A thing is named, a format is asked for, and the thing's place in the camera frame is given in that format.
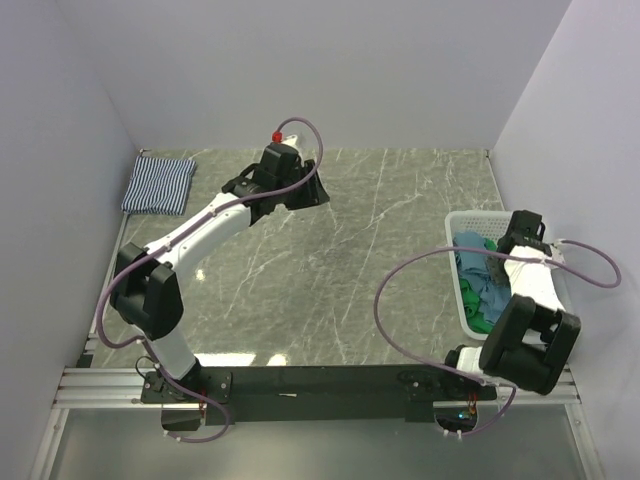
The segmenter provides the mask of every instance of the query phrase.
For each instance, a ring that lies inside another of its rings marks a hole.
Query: green cloth
[[[487,250],[495,252],[498,247],[495,242],[489,238],[484,239],[484,246]],[[471,290],[471,285],[464,278],[458,278],[460,281],[460,291],[462,292],[462,304],[464,305],[464,314],[467,317],[467,324],[476,333],[490,333],[493,325],[485,321],[484,314],[478,311],[480,308],[480,297]]]

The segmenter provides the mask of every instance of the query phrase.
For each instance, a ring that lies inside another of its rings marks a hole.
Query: gray marble surface
[[[193,157],[198,169],[185,217],[132,216],[124,241],[143,246],[196,213],[260,150],[154,151]],[[204,259],[183,293],[181,327],[194,352],[215,364],[406,363],[378,334],[372,302],[402,259],[445,244],[449,211],[501,210],[482,150],[330,150],[320,168],[328,205],[269,217]],[[389,284],[383,322],[413,352],[443,360],[463,333],[448,258],[413,264]],[[113,312],[106,331],[131,335]],[[102,345],[93,366],[131,367],[138,346]]]

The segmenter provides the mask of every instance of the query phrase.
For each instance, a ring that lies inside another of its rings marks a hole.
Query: cable
[[[569,272],[569,273],[581,278],[582,280],[584,280],[584,281],[586,281],[588,283],[591,283],[592,285],[596,285],[598,287],[615,288],[618,285],[620,285],[620,282],[622,281],[622,275],[620,273],[620,268],[618,267],[616,262],[609,255],[607,255],[606,253],[604,253],[603,251],[601,251],[601,250],[599,250],[599,249],[597,249],[595,247],[592,247],[590,245],[586,245],[584,243],[577,242],[577,241],[574,241],[574,240],[561,240],[560,243],[565,243],[565,244],[569,244],[569,245],[577,245],[579,247],[586,248],[586,249],[588,249],[588,250],[600,255],[607,262],[609,262],[609,264],[613,267],[613,270],[614,270],[614,272],[616,274],[616,280],[613,283],[603,283],[603,282],[594,280],[592,278],[589,278],[586,275],[578,272],[577,270],[575,270],[575,269],[573,269],[571,267],[568,267],[568,266],[566,266],[566,265],[564,265],[564,264],[562,264],[560,262],[556,262],[555,260],[550,260],[550,259],[516,257],[516,256],[513,256],[513,255],[507,255],[505,253],[498,253],[498,252],[492,252],[490,250],[484,250],[482,248],[471,248],[471,247],[442,247],[442,248],[436,248],[434,250],[431,250],[430,252],[414,255],[413,257],[410,257],[409,259],[404,260],[403,262],[401,262],[398,265],[396,265],[389,273],[387,273],[385,275],[385,277],[382,279],[382,282],[380,283],[380,286],[378,286],[378,289],[376,290],[375,297],[373,299],[373,318],[375,320],[376,327],[378,327],[378,331],[380,332],[380,335],[382,335],[382,337],[387,341],[387,343],[389,343],[389,345],[391,345],[394,349],[396,349],[398,352],[403,354],[405,357],[411,358],[412,360],[415,360],[417,362],[423,363],[425,365],[428,365],[428,366],[431,366],[431,367],[434,367],[434,368],[439,368],[440,370],[444,370],[445,372],[454,373],[454,374],[459,375],[461,377],[464,377],[464,378],[467,378],[467,379],[472,380],[474,382],[477,382],[481,386],[488,385],[489,382],[487,382],[482,377],[479,377],[479,376],[476,376],[476,375],[472,375],[470,373],[463,372],[463,371],[458,370],[456,368],[449,367],[447,365],[443,365],[441,363],[433,362],[433,361],[431,361],[429,359],[420,357],[419,355],[416,355],[416,354],[410,352],[409,350],[407,350],[406,348],[404,348],[400,344],[396,343],[396,341],[393,338],[391,338],[391,335],[389,335],[387,333],[387,331],[384,329],[384,327],[382,326],[382,321],[380,320],[380,312],[378,311],[378,305],[380,303],[380,297],[382,296],[382,291],[386,287],[387,283],[389,283],[389,281],[400,270],[402,270],[407,265],[410,265],[413,262],[416,262],[416,261],[421,260],[423,258],[430,257],[431,255],[436,255],[436,254],[439,254],[439,253],[446,253],[446,252],[479,253],[479,254],[482,254],[482,255],[490,255],[490,256],[497,257],[497,258],[504,259],[504,260],[516,260],[516,261],[525,262],[525,263],[545,263],[545,264],[549,264],[549,265],[554,265],[554,266],[556,266],[558,268],[562,268],[563,270],[566,270],[567,272]],[[462,433],[462,436],[474,435],[474,434],[477,434],[477,433],[480,433],[480,432],[486,430],[491,425],[496,423],[500,419],[500,417],[502,417],[504,415],[504,413],[507,411],[507,409],[513,403],[513,399],[516,396],[516,387],[515,387],[515,385],[511,385],[511,384],[508,384],[508,383],[495,383],[495,386],[496,387],[510,387],[512,389],[511,390],[511,395],[509,395],[509,398],[507,399],[506,403],[502,406],[502,408],[500,408],[500,410],[498,410],[498,412],[493,416],[493,418],[491,418],[491,420],[489,420],[487,423],[485,423],[481,427],[476,428],[475,430],[471,430],[470,432]]]
[[[133,366],[133,368],[135,368],[135,369],[136,369],[136,373],[137,373],[138,375],[140,375],[142,378],[146,378],[146,377],[144,376],[144,373],[142,373],[142,372],[140,371],[140,367],[138,367],[138,363],[140,363],[140,360],[142,360],[143,358],[146,358],[146,359],[147,359],[147,360],[149,360],[151,363],[154,363],[153,358],[151,358],[151,357],[150,357],[150,356],[148,356],[148,355],[142,355],[141,357],[138,357],[138,359],[136,360],[136,363],[135,363],[135,365]]]
[[[156,364],[156,368],[160,371],[160,373],[162,374],[162,376],[165,378],[165,380],[171,385],[173,386],[175,389],[179,390],[180,392],[189,395],[193,398],[196,398],[200,401],[203,402],[207,402],[209,405],[217,408],[218,410],[220,410],[222,412],[222,414],[225,417],[225,424],[222,427],[222,429],[220,429],[220,431],[214,435],[211,435],[209,437],[204,437],[204,438],[184,438],[181,437],[177,434],[174,434],[172,432],[168,432],[167,435],[171,436],[172,438],[175,438],[178,441],[182,441],[185,443],[205,443],[205,442],[209,442],[211,440],[215,440],[217,438],[220,438],[222,435],[224,435],[224,433],[229,429],[229,426],[231,425],[231,414],[229,413],[229,411],[220,403],[216,402],[215,400],[205,397],[203,395],[200,395],[199,393],[196,392],[192,392],[191,390],[183,387],[182,385],[180,385],[178,382],[176,382],[170,375],[169,372],[167,372],[164,367],[162,367],[162,365],[160,365],[158,363],[158,359],[156,357],[156,355],[153,353],[153,350],[151,348],[151,345],[149,344],[149,342],[147,342],[146,338],[142,335],[135,335],[123,342],[113,342],[111,341],[108,337],[107,334],[105,333],[104,330],[104,311],[107,307],[107,302],[109,301],[109,297],[111,296],[111,293],[113,292],[113,290],[115,289],[115,287],[122,281],[122,279],[124,279],[127,275],[129,275],[132,271],[136,270],[137,268],[141,267],[142,265],[146,264],[147,262],[150,262],[154,259],[156,259],[157,257],[159,257],[160,255],[162,255],[165,252],[168,252],[169,250],[171,250],[172,246],[181,242],[182,240],[184,240],[185,238],[187,238],[188,236],[190,236],[192,233],[194,233],[195,231],[197,231],[200,227],[202,227],[205,223],[207,223],[209,220],[211,220],[212,218],[215,218],[217,215],[219,215],[221,212],[223,212],[224,210],[226,210],[229,207],[233,207],[235,205],[239,205],[241,203],[246,203],[246,202],[250,202],[252,200],[258,200],[261,198],[268,198],[268,197],[273,197],[273,196],[277,196],[277,195],[283,195],[289,192],[292,192],[293,190],[301,187],[302,185],[304,185],[309,179],[311,179],[316,172],[318,171],[318,168],[320,167],[320,163],[322,162],[322,157],[324,155],[324,145],[322,143],[322,137],[320,136],[320,132],[318,131],[318,129],[306,118],[302,118],[302,117],[291,117],[286,119],[285,121],[283,121],[279,126],[278,129],[276,130],[277,132],[279,132],[280,130],[282,130],[282,128],[284,128],[286,125],[293,123],[293,122],[300,122],[305,124],[307,127],[309,127],[309,129],[313,132],[313,134],[316,137],[316,140],[318,142],[318,155],[316,158],[316,163],[313,166],[313,168],[311,169],[311,171],[309,173],[307,173],[307,175],[305,175],[302,179],[300,179],[299,181],[297,181],[296,183],[289,185],[288,187],[285,188],[281,188],[279,190],[273,190],[271,192],[263,192],[263,193],[258,193],[255,195],[249,195],[247,197],[243,197],[243,198],[238,198],[236,200],[233,200],[231,202],[227,202],[223,205],[220,205],[218,208],[216,208],[214,210],[214,212],[209,213],[207,215],[204,215],[203,217],[201,217],[200,219],[198,219],[196,222],[194,222],[191,226],[189,226],[188,228],[186,228],[182,233],[180,233],[179,235],[176,235],[176,237],[174,239],[172,239],[169,243],[167,243],[166,245],[163,245],[162,247],[159,247],[158,249],[154,250],[153,252],[147,252],[147,255],[140,258],[139,260],[133,262],[131,265],[129,265],[128,267],[126,267],[125,269],[123,269],[119,274],[117,274],[113,280],[111,280],[111,282],[109,282],[109,285],[107,285],[107,288],[105,288],[102,293],[100,294],[100,297],[98,298],[98,304],[96,306],[96,311],[95,311],[95,319],[96,319],[96,329],[98,332],[98,337],[100,338],[100,341],[102,343],[104,343],[107,347],[109,348],[113,348],[113,349],[120,349],[120,348],[124,348],[128,345],[131,345],[134,342],[138,342],[141,343],[145,350],[147,351],[147,353],[149,354],[149,356],[153,359],[154,363]]]

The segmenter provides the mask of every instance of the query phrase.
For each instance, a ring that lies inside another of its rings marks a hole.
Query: blue and white striped fabric
[[[183,215],[195,170],[195,160],[139,156],[122,200],[122,211]]]

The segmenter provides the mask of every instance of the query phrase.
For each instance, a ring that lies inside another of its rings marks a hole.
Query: gray wall
[[[51,0],[0,2],[0,465],[31,468],[119,225],[133,145]]]
[[[559,236],[598,245],[624,283],[570,282],[583,331],[571,365],[611,479],[638,478],[640,398],[640,9],[573,0],[495,148],[507,207],[543,213]],[[582,252],[570,261],[611,272]]]
[[[495,145],[569,0],[58,0],[137,145]]]

